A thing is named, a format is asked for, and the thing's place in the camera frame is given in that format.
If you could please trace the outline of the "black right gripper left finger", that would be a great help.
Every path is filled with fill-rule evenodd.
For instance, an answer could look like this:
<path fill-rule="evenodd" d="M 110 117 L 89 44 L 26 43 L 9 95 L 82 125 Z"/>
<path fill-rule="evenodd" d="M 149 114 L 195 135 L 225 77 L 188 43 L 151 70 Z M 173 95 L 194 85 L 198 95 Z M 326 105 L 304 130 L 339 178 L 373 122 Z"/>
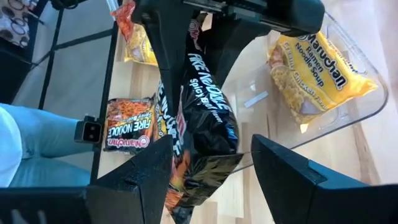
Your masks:
<path fill-rule="evenodd" d="M 92 182 L 86 193 L 91 224 L 160 224 L 172 148 L 166 135 Z"/>

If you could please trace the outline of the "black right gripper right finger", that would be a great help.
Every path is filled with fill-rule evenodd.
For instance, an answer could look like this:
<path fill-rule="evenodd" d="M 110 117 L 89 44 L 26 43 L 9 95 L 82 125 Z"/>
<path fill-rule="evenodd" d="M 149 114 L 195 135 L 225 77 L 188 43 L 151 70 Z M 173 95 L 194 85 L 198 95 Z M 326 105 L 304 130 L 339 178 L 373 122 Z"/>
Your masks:
<path fill-rule="evenodd" d="M 255 134 L 251 156 L 275 224 L 343 224 L 365 184 Z"/>

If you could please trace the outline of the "yellow Maruchan noodle pack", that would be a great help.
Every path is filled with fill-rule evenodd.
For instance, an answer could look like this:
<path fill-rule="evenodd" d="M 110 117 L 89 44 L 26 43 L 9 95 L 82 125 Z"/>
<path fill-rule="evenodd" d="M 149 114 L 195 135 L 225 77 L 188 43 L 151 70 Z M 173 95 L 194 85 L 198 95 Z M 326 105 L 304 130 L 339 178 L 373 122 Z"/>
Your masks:
<path fill-rule="evenodd" d="M 142 25 L 133 24 L 131 33 L 127 35 L 124 48 L 124 61 L 133 61 L 146 65 L 157 66 L 156 57 L 149 38 Z"/>
<path fill-rule="evenodd" d="M 322 32 L 280 35 L 269 50 L 270 75 L 299 124 L 377 89 Z"/>

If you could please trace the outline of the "clear plastic bin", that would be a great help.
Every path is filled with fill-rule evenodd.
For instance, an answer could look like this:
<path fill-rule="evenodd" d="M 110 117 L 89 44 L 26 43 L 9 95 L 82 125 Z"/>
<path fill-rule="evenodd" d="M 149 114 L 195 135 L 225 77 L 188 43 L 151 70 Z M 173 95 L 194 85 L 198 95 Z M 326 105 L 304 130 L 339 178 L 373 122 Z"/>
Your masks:
<path fill-rule="evenodd" d="M 329 12 L 325 13 L 322 32 L 353 63 L 360 75 L 376 83 L 377 90 L 353 98 L 315 118 L 308 126 L 301 126 L 275 86 L 267 64 L 267 51 L 279 38 L 279 33 L 255 38 L 241 52 L 222 87 L 237 117 L 241 135 L 239 151 L 244 157 L 236 172 L 253 165 L 250 154 L 253 134 L 261 134 L 295 149 L 370 118 L 385 107 L 389 92 L 382 75 Z"/>

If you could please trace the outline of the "person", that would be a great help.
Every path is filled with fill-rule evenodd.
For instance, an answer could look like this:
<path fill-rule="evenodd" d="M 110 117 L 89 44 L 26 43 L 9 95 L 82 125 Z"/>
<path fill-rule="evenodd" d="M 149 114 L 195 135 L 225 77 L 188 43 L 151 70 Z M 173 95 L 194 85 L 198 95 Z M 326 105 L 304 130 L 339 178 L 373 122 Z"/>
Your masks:
<path fill-rule="evenodd" d="M 48 111 L 0 103 L 0 188 L 88 185 L 89 171 L 61 161 L 92 150 L 75 142 L 77 124 Z"/>

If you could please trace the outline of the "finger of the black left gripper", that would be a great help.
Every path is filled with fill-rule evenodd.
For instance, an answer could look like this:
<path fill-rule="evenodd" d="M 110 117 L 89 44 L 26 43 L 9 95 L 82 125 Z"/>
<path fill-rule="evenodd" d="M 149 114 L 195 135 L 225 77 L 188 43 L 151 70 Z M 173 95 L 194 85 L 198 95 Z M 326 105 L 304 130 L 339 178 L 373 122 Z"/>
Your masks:
<path fill-rule="evenodd" d="M 203 33 L 205 63 L 219 86 L 223 86 L 241 51 L 256 37 L 270 31 L 271 28 L 265 24 L 243 19 L 212 19 L 211 28 Z"/>
<path fill-rule="evenodd" d="M 192 10 L 159 10 L 145 14 L 146 32 L 155 53 L 171 116 L 178 111 L 186 38 L 192 16 Z"/>

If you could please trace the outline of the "red Maruchan noodle pack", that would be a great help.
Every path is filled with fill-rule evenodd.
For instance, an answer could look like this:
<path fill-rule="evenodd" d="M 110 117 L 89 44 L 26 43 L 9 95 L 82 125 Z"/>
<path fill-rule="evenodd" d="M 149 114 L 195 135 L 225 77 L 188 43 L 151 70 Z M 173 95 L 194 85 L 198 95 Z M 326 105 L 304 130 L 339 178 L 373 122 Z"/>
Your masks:
<path fill-rule="evenodd" d="M 134 23 L 131 20 L 131 16 L 135 10 L 135 6 L 136 3 L 134 0 L 127 0 L 115 11 L 111 12 L 126 42 L 129 42 L 134 31 Z"/>

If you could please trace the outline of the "brown patterned cloth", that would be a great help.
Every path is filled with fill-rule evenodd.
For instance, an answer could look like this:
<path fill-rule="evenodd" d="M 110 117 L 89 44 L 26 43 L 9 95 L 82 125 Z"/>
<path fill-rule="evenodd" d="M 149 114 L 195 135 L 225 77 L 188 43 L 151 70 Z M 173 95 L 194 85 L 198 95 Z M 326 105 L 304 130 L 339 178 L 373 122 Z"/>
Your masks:
<path fill-rule="evenodd" d="M 29 16 L 39 0 L 0 0 L 0 37 L 25 48 L 29 43 Z"/>

